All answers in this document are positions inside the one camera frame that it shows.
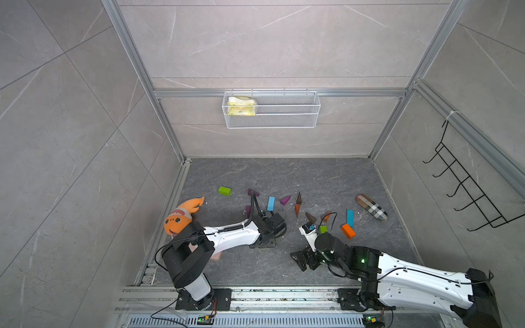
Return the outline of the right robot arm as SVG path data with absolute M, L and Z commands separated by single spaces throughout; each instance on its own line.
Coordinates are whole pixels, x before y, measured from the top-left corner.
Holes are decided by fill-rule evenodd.
M 360 283 L 356 291 L 339 289 L 343 310 L 408 307 L 448 315 L 466 327 L 502 325 L 492 273 L 432 269 L 369 247 L 348 246 L 327 232 L 311 232 L 306 239 L 309 245 L 291 254 L 302 271 L 324 265 L 334 276 Z

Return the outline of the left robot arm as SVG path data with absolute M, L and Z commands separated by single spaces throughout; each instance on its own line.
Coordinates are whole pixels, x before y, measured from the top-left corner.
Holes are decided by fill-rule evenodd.
M 286 231 L 287 225 L 278 213 L 270 217 L 252 215 L 237 224 L 219 227 L 203 227 L 194 221 L 161 248 L 161 258 L 174 287 L 198 306 L 205 306 L 213 299 L 214 291 L 204 269 L 214 255 L 239 246 L 273 248 Z

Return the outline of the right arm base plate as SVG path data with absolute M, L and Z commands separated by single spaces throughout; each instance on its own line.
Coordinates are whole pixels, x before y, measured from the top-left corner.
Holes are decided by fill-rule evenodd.
M 359 288 L 339 288 L 337 302 L 341 310 L 365 312 L 367 310 L 396 310 L 396 306 L 387 306 L 380 301 L 380 295 L 361 291 Z

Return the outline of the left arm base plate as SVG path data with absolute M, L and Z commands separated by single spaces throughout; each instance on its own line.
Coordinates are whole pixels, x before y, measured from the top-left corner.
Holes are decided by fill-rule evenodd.
M 232 289 L 216 288 L 203 299 L 196 301 L 186 290 L 179 292 L 175 308 L 177 310 L 218 310 L 228 311 L 231 307 Z

